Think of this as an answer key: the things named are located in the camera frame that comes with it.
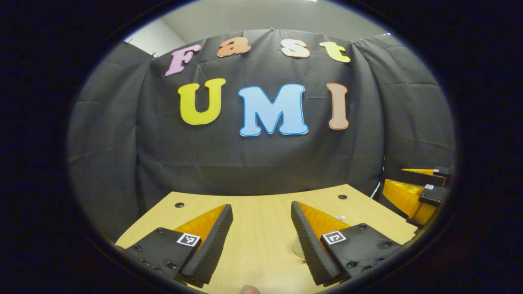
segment ceiling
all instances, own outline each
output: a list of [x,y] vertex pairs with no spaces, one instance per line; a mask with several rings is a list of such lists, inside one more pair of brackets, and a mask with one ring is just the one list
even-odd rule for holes
[[388,30],[327,0],[199,0],[162,17],[180,38],[191,43],[251,29],[291,29],[358,41]]

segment screw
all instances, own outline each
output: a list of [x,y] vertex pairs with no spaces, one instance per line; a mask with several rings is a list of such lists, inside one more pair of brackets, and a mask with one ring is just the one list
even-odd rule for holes
[[178,268],[178,266],[175,265],[174,263],[167,263],[167,267],[168,267],[168,268],[171,268],[171,269],[176,269],[176,268]]

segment blue letter m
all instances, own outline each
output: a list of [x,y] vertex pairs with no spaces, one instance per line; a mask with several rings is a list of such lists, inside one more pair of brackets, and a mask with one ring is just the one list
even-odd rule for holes
[[284,135],[307,133],[309,127],[303,122],[301,109],[301,94],[304,91],[305,88],[302,85],[284,85],[274,103],[271,103],[260,87],[241,89],[238,94],[243,97],[245,103],[245,124],[240,130],[240,134],[244,137],[251,137],[262,133],[262,129],[256,124],[256,115],[269,134],[276,129],[276,123],[281,115],[283,115],[283,123],[279,128],[280,133]]

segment wooden table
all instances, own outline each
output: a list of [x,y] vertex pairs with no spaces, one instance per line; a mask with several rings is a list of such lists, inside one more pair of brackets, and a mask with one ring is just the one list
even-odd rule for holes
[[[347,199],[339,199],[341,194]],[[334,217],[345,216],[344,222],[348,225],[367,223],[400,244],[412,239],[416,230],[415,226],[349,185],[264,196],[172,192],[127,229],[116,245],[128,248],[158,227],[174,229],[229,203],[234,221],[216,271],[209,285],[201,290],[210,294],[237,294],[244,285],[253,285],[261,294],[317,293],[326,287],[314,284],[305,260],[292,251],[297,236],[290,214],[293,200]],[[185,205],[176,208],[178,202]]]

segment black cloth backdrop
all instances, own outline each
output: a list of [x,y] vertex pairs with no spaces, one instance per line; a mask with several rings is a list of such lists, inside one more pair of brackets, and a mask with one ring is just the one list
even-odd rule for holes
[[[252,48],[218,57],[220,43],[233,37],[246,37]],[[311,56],[284,55],[283,39],[304,41]],[[346,48],[351,61],[332,59],[319,46],[327,41]],[[384,157],[386,173],[452,162],[454,134],[445,97],[426,66],[392,36],[350,43],[303,31],[250,30],[184,47],[194,44],[200,51],[182,72],[167,77],[171,53],[153,59],[132,45],[116,46],[73,107],[72,184],[93,225],[110,240],[171,191],[267,195],[349,184],[370,196],[384,179]],[[185,123],[178,88],[198,83],[196,110],[205,111],[204,83],[213,78],[226,80],[220,115],[207,125]],[[348,88],[348,129],[328,126],[327,83]],[[274,101],[285,84],[305,87],[309,132],[268,134],[262,127],[259,136],[242,137],[238,91],[259,86]]]

